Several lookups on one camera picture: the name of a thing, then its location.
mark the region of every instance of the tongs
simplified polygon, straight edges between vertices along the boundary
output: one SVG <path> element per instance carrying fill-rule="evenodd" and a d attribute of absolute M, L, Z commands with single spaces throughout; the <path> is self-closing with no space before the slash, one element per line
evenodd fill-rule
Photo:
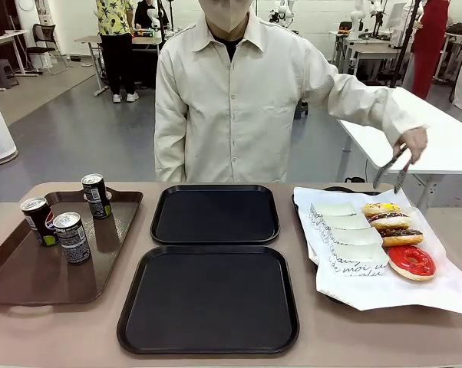
<path fill-rule="evenodd" d="M 403 153 L 407 150 L 407 145 L 401 147 L 400 152 L 391 159 L 389 163 L 384 165 L 378 170 L 378 173 L 375 176 L 375 180 L 372 183 L 374 189 L 379 187 L 381 183 L 381 177 L 398 161 L 398 159 L 403 155 Z M 394 194 L 400 192 L 401 187 L 403 186 L 403 182 L 405 181 L 405 177 L 407 176 L 408 167 L 410 166 L 410 161 L 408 161 L 407 165 L 398 173 L 397 182 L 394 184 Z"/>

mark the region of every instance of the stool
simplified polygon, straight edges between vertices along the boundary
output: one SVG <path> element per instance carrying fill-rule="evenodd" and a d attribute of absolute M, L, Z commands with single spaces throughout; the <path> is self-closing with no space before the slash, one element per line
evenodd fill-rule
<path fill-rule="evenodd" d="M 19 85 L 19 82 L 16 79 L 15 72 L 11 68 L 9 61 L 6 59 L 0 59 L 0 88 L 9 89 L 13 86 L 18 86 L 18 85 Z"/>

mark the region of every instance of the brown tray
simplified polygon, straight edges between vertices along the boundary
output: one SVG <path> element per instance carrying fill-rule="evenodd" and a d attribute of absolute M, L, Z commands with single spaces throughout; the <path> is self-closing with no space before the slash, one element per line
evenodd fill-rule
<path fill-rule="evenodd" d="M 61 246 L 40 246 L 24 220 L 0 246 L 0 304 L 89 303 L 103 293 L 143 197 L 141 192 L 107 190 L 113 215 L 103 220 L 93 220 L 82 190 L 45 196 L 54 215 L 81 215 L 92 257 L 68 264 Z"/>

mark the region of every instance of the face mask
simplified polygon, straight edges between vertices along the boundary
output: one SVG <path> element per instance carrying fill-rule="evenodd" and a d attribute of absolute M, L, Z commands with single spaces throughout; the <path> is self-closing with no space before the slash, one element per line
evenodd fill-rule
<path fill-rule="evenodd" d="M 199 0 L 206 17 L 225 32 L 231 32 L 246 17 L 252 0 Z"/>

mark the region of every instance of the chair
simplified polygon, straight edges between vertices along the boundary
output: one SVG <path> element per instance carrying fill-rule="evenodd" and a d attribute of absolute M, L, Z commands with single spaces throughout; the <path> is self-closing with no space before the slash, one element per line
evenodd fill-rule
<path fill-rule="evenodd" d="M 56 75 L 56 74 L 63 73 L 68 70 L 68 63 L 65 60 L 64 55 L 62 55 L 61 52 L 59 51 L 57 42 L 55 42 L 54 30 L 55 30 L 55 25 L 33 25 L 33 39 L 35 40 L 35 43 L 38 44 L 39 41 L 50 42 L 55 45 L 55 48 L 50 48 L 49 46 L 45 48 L 35 46 L 33 48 L 26 49 L 26 52 L 28 53 L 28 55 L 43 55 L 43 54 L 47 54 L 52 51 L 57 51 L 61 55 L 61 59 L 64 62 L 65 69 L 62 71 L 57 71 L 55 73 L 52 73 L 51 69 L 47 67 L 48 73 L 50 75 Z"/>
<path fill-rule="evenodd" d="M 9 89 L 18 85 L 19 82 L 16 79 L 15 72 L 12 70 L 9 61 L 0 59 L 0 88 Z"/>

